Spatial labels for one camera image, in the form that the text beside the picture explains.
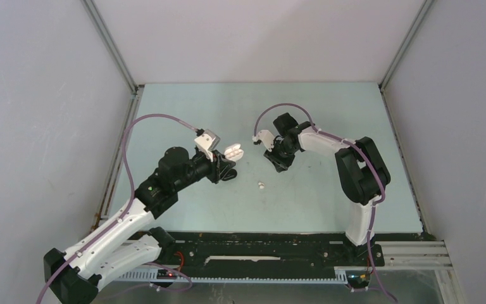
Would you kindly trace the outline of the white oval earbud case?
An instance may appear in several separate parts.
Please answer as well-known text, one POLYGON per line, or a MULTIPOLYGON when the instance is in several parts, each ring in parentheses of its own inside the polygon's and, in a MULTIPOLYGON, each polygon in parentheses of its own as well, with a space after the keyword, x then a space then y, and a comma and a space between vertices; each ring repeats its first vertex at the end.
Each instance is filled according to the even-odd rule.
POLYGON ((223 155, 227 160, 237 162, 244 156, 244 150, 241 148, 241 144, 236 143, 226 147, 223 155))

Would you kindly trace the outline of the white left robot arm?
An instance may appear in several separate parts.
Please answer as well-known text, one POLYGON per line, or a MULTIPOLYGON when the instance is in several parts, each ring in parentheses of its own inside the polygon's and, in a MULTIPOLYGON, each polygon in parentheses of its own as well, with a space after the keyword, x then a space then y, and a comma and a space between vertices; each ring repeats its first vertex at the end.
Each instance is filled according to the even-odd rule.
POLYGON ((51 290, 62 303, 91 303, 100 290, 122 274, 149 262, 168 263, 175 258, 175 239, 163 228, 147 231, 134 244, 123 242, 153 223, 178 200, 178 192, 203 178, 212 183, 237 176, 235 162, 244 152, 233 144, 224 153, 203 152, 193 157, 182 147, 168 149, 158 167, 109 220, 67 248, 44 255, 44 279, 37 302, 51 290))

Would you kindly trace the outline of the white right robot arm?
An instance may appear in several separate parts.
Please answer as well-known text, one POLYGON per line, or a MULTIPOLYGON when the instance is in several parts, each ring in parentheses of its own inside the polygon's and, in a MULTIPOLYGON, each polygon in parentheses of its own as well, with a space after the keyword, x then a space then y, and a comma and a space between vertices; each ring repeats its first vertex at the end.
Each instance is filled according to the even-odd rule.
POLYGON ((368 256, 366 243, 373 237, 374 209, 391 182, 389 170, 369 137, 351 141, 323 132, 310 120, 298 123, 289 113, 273 122, 278 134, 255 130, 252 141, 263 144, 264 156, 277 172, 292 165, 298 151, 310 151, 335 160, 341 188, 351 200, 350 220, 343 247, 346 262, 358 265, 368 256))

